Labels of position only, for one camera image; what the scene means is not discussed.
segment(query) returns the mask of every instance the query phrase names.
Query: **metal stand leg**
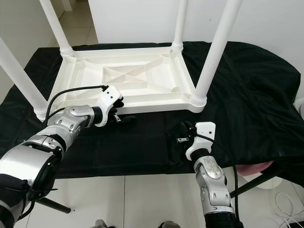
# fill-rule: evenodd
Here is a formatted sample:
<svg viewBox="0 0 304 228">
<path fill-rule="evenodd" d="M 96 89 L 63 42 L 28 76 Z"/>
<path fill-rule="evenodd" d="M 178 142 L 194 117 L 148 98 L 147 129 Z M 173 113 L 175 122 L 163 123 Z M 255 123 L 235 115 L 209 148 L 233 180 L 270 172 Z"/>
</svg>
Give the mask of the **metal stand leg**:
<svg viewBox="0 0 304 228">
<path fill-rule="evenodd" d="M 64 212 L 64 213 L 66 213 L 66 214 L 68 214 L 68 213 L 71 212 L 71 208 L 68 208 L 68 207 L 66 207 L 66 206 L 63 206 L 63 205 L 61 205 L 61 204 L 59 204 L 59 203 L 56 203 L 56 202 L 54 202 L 54 201 L 52 201 L 52 200 L 50 200 L 50 199 L 47 199 L 47 198 L 42 198 L 42 199 L 40 199 L 40 200 L 37 200 L 36 202 L 37 202 L 37 203 L 40 203 L 40 204 L 42 204 L 42 205 L 44 205 L 44 206 L 47 206 L 47 207 L 49 207 L 49 208 L 53 208 L 53 209 L 55 209 L 55 210 L 59 210 L 59 211 L 61 211 L 61 212 Z"/>
<path fill-rule="evenodd" d="M 277 175 L 279 175 L 282 172 L 283 171 L 281 169 L 265 170 L 265 172 L 261 176 L 253 179 L 252 181 L 248 182 L 247 184 L 244 184 L 242 187 L 239 187 L 238 194 L 240 195 L 240 194 L 244 193 L 245 191 L 248 191 L 248 190 L 256 187 L 257 185 L 262 184 L 265 181 L 270 180 L 273 177 L 276 177 Z M 230 196 L 231 196 L 231 198 L 234 198 L 235 191 L 231 192 Z"/>
</svg>

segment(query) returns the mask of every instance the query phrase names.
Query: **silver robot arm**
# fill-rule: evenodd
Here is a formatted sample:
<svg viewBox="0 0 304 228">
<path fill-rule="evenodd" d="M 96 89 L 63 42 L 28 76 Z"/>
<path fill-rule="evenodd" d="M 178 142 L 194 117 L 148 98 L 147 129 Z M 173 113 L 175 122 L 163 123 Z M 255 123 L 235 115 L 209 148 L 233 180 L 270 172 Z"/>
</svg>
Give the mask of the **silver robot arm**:
<svg viewBox="0 0 304 228">
<path fill-rule="evenodd" d="M 226 187 L 226 177 L 213 156 L 210 156 L 213 142 L 198 137 L 202 135 L 214 140 L 215 124 L 212 122 L 196 123 L 195 127 L 186 126 L 189 137 L 178 139 L 186 142 L 193 138 L 192 146 L 186 151 L 186 157 L 194 161 L 196 181 L 199 184 L 201 203 L 207 228 L 243 228 L 236 220 L 231 206 L 231 198 Z"/>
<path fill-rule="evenodd" d="M 80 131 L 93 124 L 104 126 L 110 110 L 123 106 L 122 99 L 110 86 L 96 107 L 69 106 L 52 116 L 45 129 L 0 159 L 0 228 L 12 228 L 29 202 L 50 192 L 65 152 Z"/>
</svg>

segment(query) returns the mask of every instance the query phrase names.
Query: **white cable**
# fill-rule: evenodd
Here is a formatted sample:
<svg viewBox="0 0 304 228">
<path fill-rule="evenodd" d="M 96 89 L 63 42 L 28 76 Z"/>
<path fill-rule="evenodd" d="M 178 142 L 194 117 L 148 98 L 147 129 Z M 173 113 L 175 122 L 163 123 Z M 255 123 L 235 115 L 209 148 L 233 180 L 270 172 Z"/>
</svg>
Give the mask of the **white cable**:
<svg viewBox="0 0 304 228">
<path fill-rule="evenodd" d="M 280 206 L 279 203 L 278 203 L 278 197 L 279 197 L 279 195 L 283 195 L 283 196 L 285 196 L 285 197 L 288 198 L 288 200 L 289 200 L 289 202 L 290 202 L 290 205 L 291 205 L 291 213 L 288 213 L 288 212 L 286 212 L 285 210 L 283 210 L 283 209 L 281 208 L 281 206 Z M 303 213 L 303 212 L 304 212 L 304 209 L 301 210 L 300 212 L 294 214 L 294 209 L 295 209 L 294 203 L 293 203 L 293 201 L 291 200 L 291 198 L 290 198 L 286 193 L 284 193 L 284 192 L 279 192 L 278 194 L 276 194 L 275 200 L 276 200 L 276 201 L 275 201 L 275 204 L 276 204 L 277 208 L 279 208 L 279 210 L 280 210 L 282 213 L 284 213 L 285 215 L 287 215 L 287 216 L 282 216 L 282 215 L 279 215 L 279 214 L 276 213 L 277 216 L 281 217 L 281 218 L 284 220 L 284 222 L 280 225 L 279 228 L 281 228 L 283 225 L 287 225 L 287 227 L 290 228 L 290 225 L 289 225 L 289 223 L 288 223 L 288 221 L 289 221 L 290 219 L 291 219 L 292 221 L 296 222 L 301 228 L 304 228 L 303 226 L 301 226 L 300 223 L 298 223 L 296 220 L 293 219 L 293 217 L 295 217 L 295 216 L 300 215 L 301 213 Z"/>
</svg>

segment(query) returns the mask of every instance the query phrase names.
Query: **black tablecloth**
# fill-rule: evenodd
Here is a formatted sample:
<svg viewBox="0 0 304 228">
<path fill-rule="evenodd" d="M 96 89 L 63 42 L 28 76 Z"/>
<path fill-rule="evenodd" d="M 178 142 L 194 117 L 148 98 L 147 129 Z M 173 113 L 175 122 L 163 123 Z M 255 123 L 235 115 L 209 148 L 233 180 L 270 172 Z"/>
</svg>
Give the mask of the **black tablecloth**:
<svg viewBox="0 0 304 228">
<path fill-rule="evenodd" d="M 170 44 L 100 44 L 74 50 L 163 47 Z M 185 42 L 183 57 L 196 85 L 210 43 Z M 48 99 L 62 58 L 58 48 L 39 48 L 25 71 Z M 129 126 L 84 129 L 62 162 L 58 178 L 186 173 L 192 163 L 176 144 L 181 121 L 216 123 L 216 141 L 234 153 L 237 164 L 274 160 L 281 177 L 304 186 L 304 121 L 292 103 L 300 73 L 260 47 L 229 42 L 200 114 L 170 111 L 134 114 Z M 0 156 L 38 132 L 41 123 L 20 91 L 13 86 L 0 106 Z M 221 167 L 228 157 L 213 146 Z"/>
</svg>

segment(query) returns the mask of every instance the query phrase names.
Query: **pink object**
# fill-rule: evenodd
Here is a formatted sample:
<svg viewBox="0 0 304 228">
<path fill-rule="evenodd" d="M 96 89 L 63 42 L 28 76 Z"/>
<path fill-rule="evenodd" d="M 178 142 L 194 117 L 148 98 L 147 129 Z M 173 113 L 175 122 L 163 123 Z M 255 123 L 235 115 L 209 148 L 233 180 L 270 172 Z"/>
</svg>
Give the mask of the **pink object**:
<svg viewBox="0 0 304 228">
<path fill-rule="evenodd" d="M 237 171 L 242 176 L 249 176 L 267 169 L 274 161 L 254 165 L 237 165 Z"/>
</svg>

